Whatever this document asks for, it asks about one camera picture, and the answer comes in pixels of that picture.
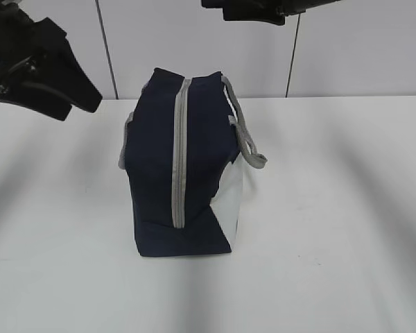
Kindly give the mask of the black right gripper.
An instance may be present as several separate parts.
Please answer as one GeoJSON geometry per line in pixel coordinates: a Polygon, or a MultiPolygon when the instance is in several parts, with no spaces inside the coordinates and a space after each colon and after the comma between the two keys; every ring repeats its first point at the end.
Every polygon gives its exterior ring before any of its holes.
{"type": "Polygon", "coordinates": [[[340,0],[202,0],[206,9],[219,9],[226,22],[262,22],[284,25],[285,16],[305,13],[308,9],[340,0]]]}

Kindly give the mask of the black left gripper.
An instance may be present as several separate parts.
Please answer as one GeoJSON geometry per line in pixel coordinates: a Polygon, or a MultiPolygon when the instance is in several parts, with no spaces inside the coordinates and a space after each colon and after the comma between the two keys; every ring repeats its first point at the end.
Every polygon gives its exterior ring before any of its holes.
{"type": "Polygon", "coordinates": [[[48,17],[32,20],[18,1],[0,1],[0,103],[59,121],[72,105],[97,111],[103,97],[62,44],[66,36],[48,17]]]}

